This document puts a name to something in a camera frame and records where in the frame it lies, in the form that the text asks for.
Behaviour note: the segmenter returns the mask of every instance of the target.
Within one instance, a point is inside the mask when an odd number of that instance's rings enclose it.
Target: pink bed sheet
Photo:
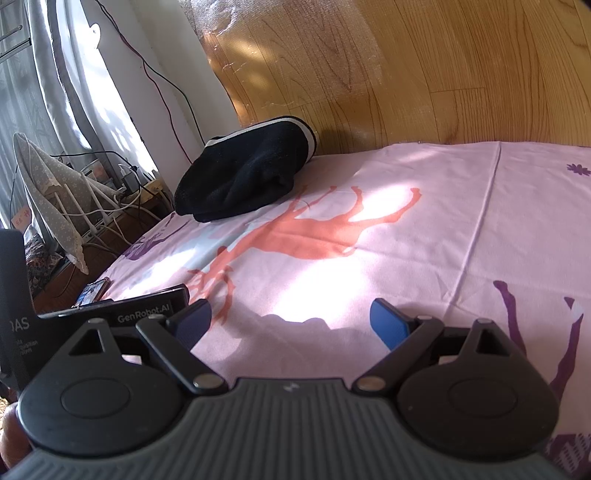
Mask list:
[[[547,454],[590,469],[591,155],[487,142],[316,157],[293,194],[232,219],[174,213],[105,273],[123,299],[184,283],[212,328],[193,353],[237,377],[342,377],[388,352],[383,297],[448,325],[501,325],[561,400]]]

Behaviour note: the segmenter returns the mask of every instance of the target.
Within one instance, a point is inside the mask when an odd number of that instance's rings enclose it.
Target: black cloth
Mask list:
[[[280,199],[293,189],[294,175],[316,149],[311,128],[295,117],[210,142],[174,194],[177,213],[198,222],[241,215]]]

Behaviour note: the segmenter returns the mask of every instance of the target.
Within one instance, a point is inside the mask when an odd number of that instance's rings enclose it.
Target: person's hand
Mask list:
[[[10,404],[4,411],[2,434],[0,435],[0,456],[7,468],[12,468],[31,451],[31,444],[17,416],[17,403]]]

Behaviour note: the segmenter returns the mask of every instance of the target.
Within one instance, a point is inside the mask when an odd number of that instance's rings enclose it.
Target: smartphone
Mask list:
[[[109,277],[101,278],[93,283],[89,283],[82,293],[76,300],[76,303],[73,305],[74,307],[82,307],[83,305],[88,305],[89,303],[94,303],[99,301],[100,298],[104,295],[107,288],[111,284],[111,279]]]

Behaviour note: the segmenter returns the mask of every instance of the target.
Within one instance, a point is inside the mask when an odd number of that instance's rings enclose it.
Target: ribbed gray surface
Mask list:
[[[142,450],[103,460],[38,450],[2,478],[566,479],[539,456],[487,465],[433,452],[397,423],[386,402],[357,397],[339,380],[242,380],[223,397],[195,400],[174,430]]]

